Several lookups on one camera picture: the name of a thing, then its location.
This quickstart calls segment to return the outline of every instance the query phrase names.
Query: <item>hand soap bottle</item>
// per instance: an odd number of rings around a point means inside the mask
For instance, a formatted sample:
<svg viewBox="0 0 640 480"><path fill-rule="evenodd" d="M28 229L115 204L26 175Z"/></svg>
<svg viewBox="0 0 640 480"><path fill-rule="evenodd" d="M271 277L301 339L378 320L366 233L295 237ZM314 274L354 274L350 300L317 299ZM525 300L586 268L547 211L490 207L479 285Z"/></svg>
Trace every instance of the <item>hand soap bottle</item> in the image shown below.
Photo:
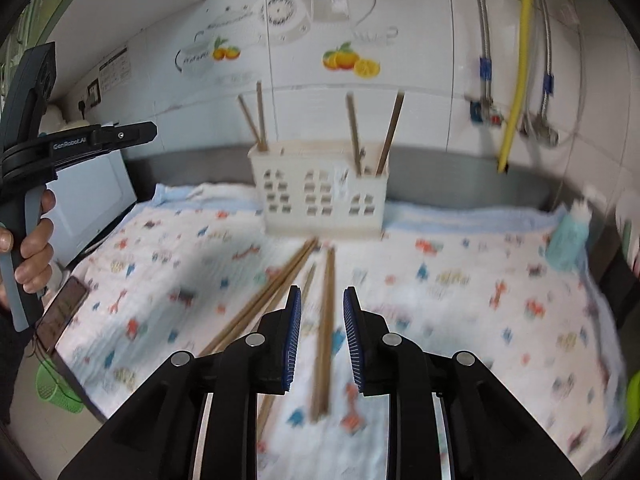
<svg viewBox="0 0 640 480"><path fill-rule="evenodd" d="M591 209L586 197L574 200L571 211L562 218L546 248L546 261L551 267L560 271L574 268L578 254L589 238L590 222Z"/></svg>

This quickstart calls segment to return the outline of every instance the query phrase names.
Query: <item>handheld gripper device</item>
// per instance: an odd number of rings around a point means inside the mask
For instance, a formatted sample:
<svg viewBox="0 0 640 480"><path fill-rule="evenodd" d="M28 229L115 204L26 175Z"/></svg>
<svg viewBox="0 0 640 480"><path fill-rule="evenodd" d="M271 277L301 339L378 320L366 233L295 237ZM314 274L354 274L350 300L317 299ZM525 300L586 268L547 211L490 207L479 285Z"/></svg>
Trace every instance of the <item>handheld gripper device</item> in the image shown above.
<svg viewBox="0 0 640 480"><path fill-rule="evenodd" d="M389 396L388 480L439 479L432 394L445 418L456 480L580 480L569 459L502 383L469 352L423 352L344 291L353 378L364 396Z"/></svg>
<svg viewBox="0 0 640 480"><path fill-rule="evenodd" d="M58 480L255 480L257 394L289 391L301 301L292 286L283 310L224 351L171 355Z"/></svg>
<svg viewBox="0 0 640 480"><path fill-rule="evenodd" d="M0 225L14 236L11 253L0 254L0 272L14 328L22 332L40 319L39 294L28 294L15 281L22 263L20 244L40 221L40 200L56 170L99 155L153 140L153 123L84 126L39 137L42 115L56 80L53 43L25 51L0 117Z"/></svg>

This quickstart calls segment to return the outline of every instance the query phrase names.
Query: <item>yellow hose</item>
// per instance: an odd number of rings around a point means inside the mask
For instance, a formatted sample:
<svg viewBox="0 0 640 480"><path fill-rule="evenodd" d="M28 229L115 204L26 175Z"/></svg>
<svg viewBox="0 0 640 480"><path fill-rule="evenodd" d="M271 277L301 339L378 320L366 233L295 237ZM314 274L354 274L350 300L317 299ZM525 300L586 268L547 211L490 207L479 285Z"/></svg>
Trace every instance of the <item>yellow hose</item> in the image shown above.
<svg viewBox="0 0 640 480"><path fill-rule="evenodd" d="M507 127L504 131L500 154L498 155L498 173L503 173L507 167L507 159L513 144L513 136L516 131L522 102L527 87L527 69L529 66L529 23L533 0L522 0L520 8L520 37L518 38L518 78L516 79L516 92L513 96Z"/></svg>

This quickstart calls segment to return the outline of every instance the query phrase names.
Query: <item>orange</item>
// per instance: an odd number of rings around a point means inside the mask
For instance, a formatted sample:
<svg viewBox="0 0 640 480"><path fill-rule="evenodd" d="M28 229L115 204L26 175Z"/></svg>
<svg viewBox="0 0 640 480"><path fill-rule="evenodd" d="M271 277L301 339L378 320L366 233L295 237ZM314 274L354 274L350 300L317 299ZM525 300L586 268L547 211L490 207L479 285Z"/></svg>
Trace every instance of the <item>orange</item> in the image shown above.
<svg viewBox="0 0 640 480"><path fill-rule="evenodd" d="M353 67L353 73L364 79L371 79L380 73L380 63L373 59L359 59Z"/></svg>
<svg viewBox="0 0 640 480"><path fill-rule="evenodd" d="M335 53L335 61L343 70L351 70L359 59L360 56L355 52L339 50Z"/></svg>
<svg viewBox="0 0 640 480"><path fill-rule="evenodd" d="M324 56L322 58L322 64L329 70L338 70L337 52Z"/></svg>
<svg viewBox="0 0 640 480"><path fill-rule="evenodd" d="M240 56L240 49L236 46L230 46L225 52L227 59L237 59Z"/></svg>
<svg viewBox="0 0 640 480"><path fill-rule="evenodd" d="M222 47L218 47L211 53L211 57L216 61L220 61L221 59L225 59L226 50Z"/></svg>

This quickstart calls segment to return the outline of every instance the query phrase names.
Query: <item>white plastic basket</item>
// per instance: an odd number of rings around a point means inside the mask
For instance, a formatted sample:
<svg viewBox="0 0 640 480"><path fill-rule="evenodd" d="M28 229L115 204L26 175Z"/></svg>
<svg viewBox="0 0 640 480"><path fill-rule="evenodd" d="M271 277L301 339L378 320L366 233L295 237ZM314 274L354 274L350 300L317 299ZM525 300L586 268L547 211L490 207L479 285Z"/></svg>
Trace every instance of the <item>white plastic basket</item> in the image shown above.
<svg viewBox="0 0 640 480"><path fill-rule="evenodd" d="M381 142L361 144L357 176L346 141L271 142L249 151L269 234L374 237L382 231L388 168L375 176Z"/></svg>

